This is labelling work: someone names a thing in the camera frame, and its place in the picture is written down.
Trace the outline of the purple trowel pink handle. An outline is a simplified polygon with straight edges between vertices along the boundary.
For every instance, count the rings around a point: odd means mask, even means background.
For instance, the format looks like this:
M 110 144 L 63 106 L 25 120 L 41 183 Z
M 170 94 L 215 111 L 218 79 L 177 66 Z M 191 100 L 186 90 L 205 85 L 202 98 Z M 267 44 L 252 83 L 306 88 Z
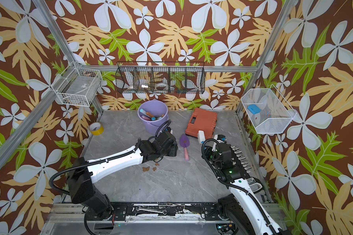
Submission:
M 186 161 L 189 161 L 189 154 L 188 154 L 188 150 L 187 148 L 190 145 L 189 139 L 187 137 L 186 134 L 182 134 L 179 138 L 179 144 L 181 145 L 181 147 L 183 147 L 183 151 L 184 151 L 184 157 Z
M 151 119 L 149 117 L 147 117 L 147 116 L 141 116 L 141 118 L 144 119 L 144 120 L 151 121 Z

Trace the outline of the white brush blue handle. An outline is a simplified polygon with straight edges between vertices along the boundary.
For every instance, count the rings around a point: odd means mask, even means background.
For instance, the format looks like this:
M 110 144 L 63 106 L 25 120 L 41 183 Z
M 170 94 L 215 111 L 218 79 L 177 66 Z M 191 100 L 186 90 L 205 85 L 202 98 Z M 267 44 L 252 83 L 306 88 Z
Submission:
M 198 140 L 201 144 L 203 144 L 206 141 L 205 133 L 203 130 L 198 131 Z

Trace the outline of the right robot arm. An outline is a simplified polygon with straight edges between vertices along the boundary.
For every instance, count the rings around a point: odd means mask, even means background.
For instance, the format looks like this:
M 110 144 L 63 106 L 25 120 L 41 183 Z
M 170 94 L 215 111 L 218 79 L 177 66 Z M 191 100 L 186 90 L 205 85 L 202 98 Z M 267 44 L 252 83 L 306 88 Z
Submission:
M 235 224 L 235 235 L 291 234 L 272 219 L 256 197 L 263 185 L 250 176 L 252 167 L 242 151 L 230 144 L 208 139 L 203 142 L 201 152 L 217 180 L 231 192 L 230 196 L 218 200 L 218 214 Z

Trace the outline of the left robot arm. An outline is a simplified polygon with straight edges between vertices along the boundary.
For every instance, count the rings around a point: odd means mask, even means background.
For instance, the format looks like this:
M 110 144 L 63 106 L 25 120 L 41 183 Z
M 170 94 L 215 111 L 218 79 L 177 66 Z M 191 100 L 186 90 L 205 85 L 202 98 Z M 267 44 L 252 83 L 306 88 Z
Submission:
M 171 132 L 162 132 L 147 140 L 138 139 L 130 148 L 93 160 L 77 159 L 69 169 L 52 175 L 49 185 L 52 189 L 70 196 L 72 203 L 87 207 L 93 216 L 106 220 L 113 215 L 112 204 L 101 193 L 95 183 L 106 176 L 133 165 L 177 155 L 177 141 Z

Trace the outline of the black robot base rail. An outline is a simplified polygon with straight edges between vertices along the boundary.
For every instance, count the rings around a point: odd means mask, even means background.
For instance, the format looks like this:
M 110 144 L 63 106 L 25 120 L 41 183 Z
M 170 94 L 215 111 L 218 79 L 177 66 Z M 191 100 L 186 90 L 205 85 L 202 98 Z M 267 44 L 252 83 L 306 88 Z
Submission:
M 243 209 L 236 202 L 208 203 L 125 203 L 112 202 L 109 210 L 96 214 L 87 209 L 85 216 L 88 221 L 125 221 L 140 216 L 171 219 L 196 218 L 202 221 L 234 221 L 242 219 Z

